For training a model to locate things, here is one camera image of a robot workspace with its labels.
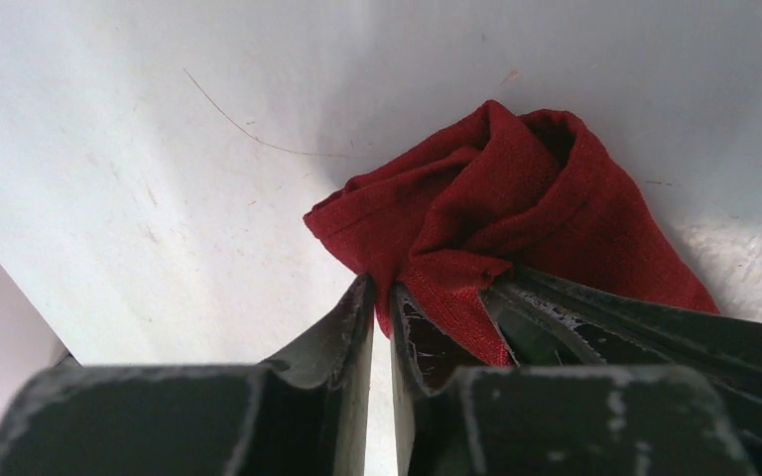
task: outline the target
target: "dark red fabric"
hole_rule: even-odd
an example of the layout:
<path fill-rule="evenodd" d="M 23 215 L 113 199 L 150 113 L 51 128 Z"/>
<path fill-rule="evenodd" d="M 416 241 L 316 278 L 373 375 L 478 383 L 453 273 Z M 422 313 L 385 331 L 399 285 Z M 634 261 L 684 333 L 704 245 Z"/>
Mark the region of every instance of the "dark red fabric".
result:
<path fill-rule="evenodd" d="M 493 365 L 509 363 L 477 290 L 510 260 L 629 298 L 717 312 L 638 187 L 569 112 L 515 116 L 488 101 L 316 205 L 305 222 L 355 273 L 372 275 L 389 335 L 389 292 Z"/>

